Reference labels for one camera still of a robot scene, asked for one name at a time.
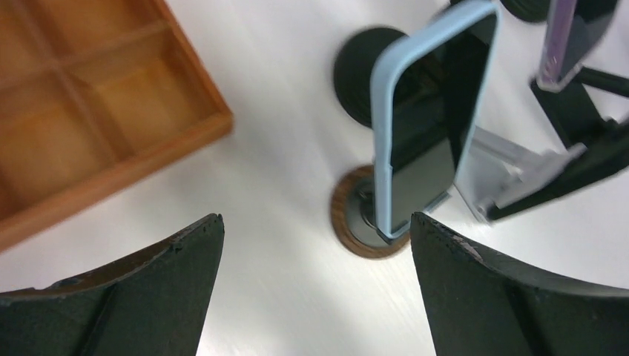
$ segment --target wooden compartment organizer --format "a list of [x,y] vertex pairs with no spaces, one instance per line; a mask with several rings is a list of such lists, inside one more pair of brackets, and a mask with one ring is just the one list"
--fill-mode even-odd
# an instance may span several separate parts
[[0,251],[230,130],[163,0],[0,0]]

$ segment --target black rubber mount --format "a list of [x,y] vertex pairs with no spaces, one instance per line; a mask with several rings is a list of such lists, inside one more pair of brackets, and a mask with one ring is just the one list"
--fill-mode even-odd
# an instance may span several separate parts
[[330,219],[339,242],[357,256],[379,259],[400,251],[409,241],[405,234],[385,241],[375,227],[373,167],[346,174],[336,185],[330,202]]
[[550,0],[500,0],[507,11],[530,24],[546,21]]
[[[370,27],[351,36],[340,49],[334,65],[333,81],[337,99],[345,112],[360,124],[372,125],[369,83],[379,55],[406,34],[392,27]],[[411,65],[395,87],[394,107],[417,101],[418,93],[436,90],[439,78],[432,63]]]

